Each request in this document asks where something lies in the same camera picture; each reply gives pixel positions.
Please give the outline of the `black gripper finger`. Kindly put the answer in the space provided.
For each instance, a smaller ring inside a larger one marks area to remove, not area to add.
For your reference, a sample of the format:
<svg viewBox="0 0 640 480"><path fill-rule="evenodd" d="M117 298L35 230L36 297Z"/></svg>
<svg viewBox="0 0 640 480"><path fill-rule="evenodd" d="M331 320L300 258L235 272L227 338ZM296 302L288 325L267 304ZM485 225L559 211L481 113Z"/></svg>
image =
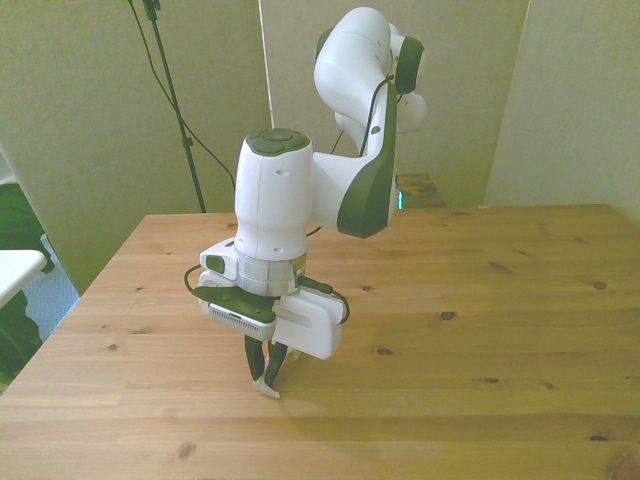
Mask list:
<svg viewBox="0 0 640 480"><path fill-rule="evenodd" d="M284 344L269 344L268 354L269 361L264 373L265 384L269 387L273 385L275 378L277 377L279 370L285 360L288 352L288 346Z"/></svg>
<svg viewBox="0 0 640 480"><path fill-rule="evenodd" d="M244 339L244 346L252 380L256 381L265 372L263 342L250 336L246 336Z"/></svg>

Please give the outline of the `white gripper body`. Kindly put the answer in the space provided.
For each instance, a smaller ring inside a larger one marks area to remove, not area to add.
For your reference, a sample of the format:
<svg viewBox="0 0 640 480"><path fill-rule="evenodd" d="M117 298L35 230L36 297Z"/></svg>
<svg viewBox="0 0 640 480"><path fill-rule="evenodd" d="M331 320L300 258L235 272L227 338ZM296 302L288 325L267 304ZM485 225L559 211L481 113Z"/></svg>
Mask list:
<svg viewBox="0 0 640 480"><path fill-rule="evenodd" d="M344 305L317 291L282 296L273 308L275 342L319 359L331 357L340 345Z"/></svg>

